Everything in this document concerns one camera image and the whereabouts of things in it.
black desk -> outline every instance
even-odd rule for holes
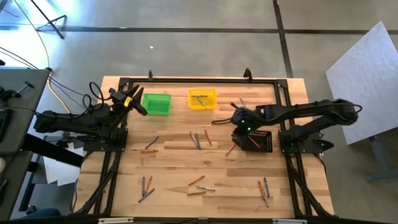
[[[0,69],[0,85],[8,90],[19,90],[24,81],[28,81],[35,89],[26,89],[21,93],[22,97],[19,99],[11,99],[8,101],[9,106],[18,106],[36,110],[42,96],[47,78],[49,76],[48,70],[3,70]],[[30,164],[33,152],[20,152],[21,145],[25,138],[25,134],[29,129],[30,122],[33,118],[33,112],[29,110],[13,109],[12,121],[9,129],[0,143],[0,157],[3,157],[8,165],[6,172],[0,174],[8,180],[3,202],[0,205],[0,220],[8,220],[14,208],[15,201],[18,197],[22,182],[24,180],[26,171]]]

orange pencil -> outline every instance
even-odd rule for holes
[[[225,157],[227,157],[229,155],[229,153],[232,151],[232,149],[234,149],[234,147],[235,147],[235,144],[233,144],[231,146],[231,149],[229,149],[229,151],[225,154]]]
[[[261,192],[261,198],[263,199],[263,201],[266,201],[266,196],[264,195],[264,191],[262,190],[260,180],[259,180],[259,188],[260,188],[260,192]]]
[[[198,195],[198,194],[205,194],[206,192],[194,192],[194,193],[189,193],[187,194],[187,196],[191,196],[191,195]]]
[[[255,142],[255,141],[253,140],[253,138],[250,138],[250,136],[248,136],[248,138],[250,139],[251,142],[253,142],[253,144],[255,144],[258,148],[260,148],[260,146],[257,144],[257,142]]]
[[[202,180],[202,178],[204,178],[204,177],[205,177],[205,176],[203,175],[203,176],[197,178],[197,180],[194,180],[193,182],[191,182],[190,184],[188,184],[188,186],[191,186],[192,184],[198,182],[199,180]]]
[[[145,194],[147,194],[147,192],[148,192],[148,189],[149,189],[149,186],[150,186],[150,182],[151,182],[151,181],[152,181],[152,176],[149,177],[148,184],[147,184],[147,188],[145,189]]]
[[[141,153],[148,153],[148,152],[158,152],[159,150],[157,149],[151,149],[151,150],[142,150]]]
[[[209,141],[210,145],[212,146],[212,143],[210,141],[209,135],[207,134],[207,130],[205,130],[205,134],[206,134],[207,141]]]

yellow cable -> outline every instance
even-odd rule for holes
[[[17,0],[14,0],[15,3],[17,4],[18,8],[22,11],[22,13],[25,15],[26,19],[29,21],[29,23],[32,25],[33,29],[36,31],[37,35],[39,36],[40,40],[42,41],[44,50],[45,50],[45,54],[47,56],[47,67],[50,68],[50,59],[49,59],[49,53],[47,52],[47,48],[45,47],[44,41],[42,39],[42,37],[40,36],[39,32],[37,32],[35,26],[33,25],[33,23],[30,21],[30,19],[27,17],[25,11],[19,6]],[[54,92],[54,90],[51,87],[51,83],[50,83],[50,78],[47,79],[47,86],[49,87],[50,91],[54,94],[55,97],[57,97],[57,99],[62,103],[63,107],[65,108],[65,110],[68,113],[71,113],[70,110],[68,109],[68,107],[66,106],[65,102],[63,102],[63,100]]]

yellow bin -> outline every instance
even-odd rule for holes
[[[193,110],[212,110],[217,106],[217,94],[215,89],[189,89],[188,106]]]

white paper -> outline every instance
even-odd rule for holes
[[[83,148],[74,149],[72,142],[68,143],[67,150],[81,156],[84,154]],[[47,183],[50,184],[57,181],[58,186],[75,182],[80,174],[79,167],[71,166],[47,157],[44,157],[44,167]]]

